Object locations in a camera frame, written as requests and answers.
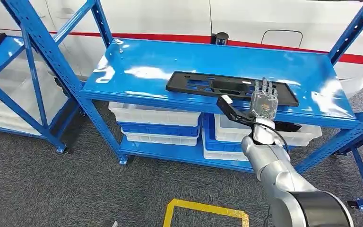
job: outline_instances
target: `black tray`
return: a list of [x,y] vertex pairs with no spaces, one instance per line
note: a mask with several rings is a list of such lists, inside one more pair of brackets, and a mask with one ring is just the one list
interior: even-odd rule
[[[251,100],[256,79],[228,77],[213,74],[175,71],[166,84],[166,90],[219,97],[228,95],[233,99]],[[286,83],[272,81],[277,90],[279,105],[298,106],[297,97]]]

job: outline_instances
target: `gray carpet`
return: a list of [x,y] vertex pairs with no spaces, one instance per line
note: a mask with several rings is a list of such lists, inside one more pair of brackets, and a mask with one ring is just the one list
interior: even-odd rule
[[[363,91],[351,100],[363,111]],[[97,103],[105,120],[119,134],[106,103]],[[298,162],[337,131],[306,148],[293,150]],[[64,136],[74,141],[72,155],[60,155],[44,140],[0,133],[0,227],[162,226],[173,198],[244,210],[250,226],[262,226],[266,196],[254,175],[205,166],[137,157],[120,166],[95,127],[75,117]],[[363,197],[363,183],[353,157],[329,157],[304,175],[320,189],[342,200]],[[356,226],[363,212],[350,210]],[[236,218],[176,208],[172,226],[241,226]]]

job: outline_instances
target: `cable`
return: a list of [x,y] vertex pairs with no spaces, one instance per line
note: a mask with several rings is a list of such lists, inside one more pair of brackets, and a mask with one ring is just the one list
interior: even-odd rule
[[240,120],[243,122],[247,122],[247,123],[257,124],[257,125],[260,125],[260,126],[263,126],[265,128],[272,130],[283,141],[283,143],[285,144],[285,147],[286,147],[286,152],[288,154],[290,154],[289,146],[287,145],[286,140],[283,138],[282,135],[280,135],[280,133],[278,131],[276,131],[275,129],[273,129],[272,127],[270,127],[269,125],[266,125],[266,124],[262,124],[259,122],[253,122],[253,121],[249,121],[249,120],[245,120],[245,119],[240,119]]
[[271,214],[269,214],[269,212],[270,212],[270,206],[268,207],[267,217],[264,220],[264,227],[268,227],[269,226],[269,218],[272,216]]

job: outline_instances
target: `silver robotic arm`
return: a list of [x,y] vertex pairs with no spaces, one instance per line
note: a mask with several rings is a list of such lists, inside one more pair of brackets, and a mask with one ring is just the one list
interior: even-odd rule
[[268,196],[273,224],[276,227],[353,227],[342,201],[315,188],[291,165],[283,148],[287,144],[283,138],[275,138],[277,132],[272,120],[277,103],[277,91],[266,79],[262,81],[262,89],[257,81],[248,114],[235,110],[228,96],[219,97],[217,102],[230,120],[253,129],[251,135],[243,138],[242,150]]

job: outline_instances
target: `yellow tape square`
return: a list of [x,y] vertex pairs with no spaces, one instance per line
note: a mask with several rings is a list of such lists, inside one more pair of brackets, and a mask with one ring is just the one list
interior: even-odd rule
[[199,210],[203,212],[226,215],[234,218],[241,218],[242,227],[249,227],[248,214],[244,213],[241,210],[234,210],[229,208],[217,207],[198,202],[190,202],[178,199],[172,199],[172,201],[170,201],[170,203],[168,204],[163,227],[170,227],[170,224],[172,222],[174,207],[182,207],[191,210]]

